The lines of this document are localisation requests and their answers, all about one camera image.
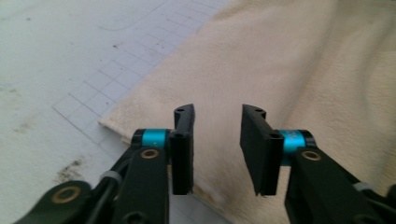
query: grid pattern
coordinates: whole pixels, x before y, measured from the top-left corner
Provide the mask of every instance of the grid pattern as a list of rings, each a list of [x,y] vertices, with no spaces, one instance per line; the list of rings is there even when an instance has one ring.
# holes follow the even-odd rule
[[[128,27],[133,34],[118,55],[52,107],[116,160],[126,146],[97,120],[228,1],[166,1]],[[192,196],[170,195],[170,205],[171,223],[228,223]]]

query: brass screw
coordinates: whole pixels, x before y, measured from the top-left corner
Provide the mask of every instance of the brass screw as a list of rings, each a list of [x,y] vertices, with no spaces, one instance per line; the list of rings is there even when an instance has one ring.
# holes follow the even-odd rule
[[[313,151],[304,151],[302,153],[302,155],[304,156],[304,158],[311,160],[311,161],[320,161],[321,160],[321,156]]]
[[[154,158],[158,157],[158,155],[160,155],[160,152],[155,149],[146,149],[146,150],[142,151],[142,153],[140,153],[140,156],[143,159],[147,159],[147,160],[154,159]]]
[[[77,196],[81,193],[81,188],[77,186],[69,186],[63,189],[58,190],[52,196],[53,203],[68,203],[77,198]]]

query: dirt speck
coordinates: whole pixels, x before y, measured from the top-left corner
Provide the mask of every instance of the dirt speck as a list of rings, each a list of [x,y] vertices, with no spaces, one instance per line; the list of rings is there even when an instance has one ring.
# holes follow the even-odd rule
[[[83,158],[78,158],[70,164],[66,165],[62,170],[57,173],[54,179],[55,184],[62,184],[70,180],[82,180],[83,176],[79,173],[84,163]]]

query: blue spacer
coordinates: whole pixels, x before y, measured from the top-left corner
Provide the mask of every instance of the blue spacer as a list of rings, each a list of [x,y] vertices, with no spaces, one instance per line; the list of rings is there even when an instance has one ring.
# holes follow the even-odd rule
[[[142,136],[142,147],[165,149],[166,131],[166,129],[146,129]]]
[[[305,138],[298,130],[278,130],[284,137],[282,165],[290,166],[290,155],[299,147],[305,147]]]

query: beige towel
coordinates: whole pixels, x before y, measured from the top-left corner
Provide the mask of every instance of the beige towel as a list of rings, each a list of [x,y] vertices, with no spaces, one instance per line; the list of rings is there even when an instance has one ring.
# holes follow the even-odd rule
[[[384,193],[396,183],[396,5],[239,0],[224,8],[101,123],[130,138],[172,128],[195,104],[195,184],[232,223],[287,223],[278,195],[256,197],[239,146],[242,104],[318,146]]]

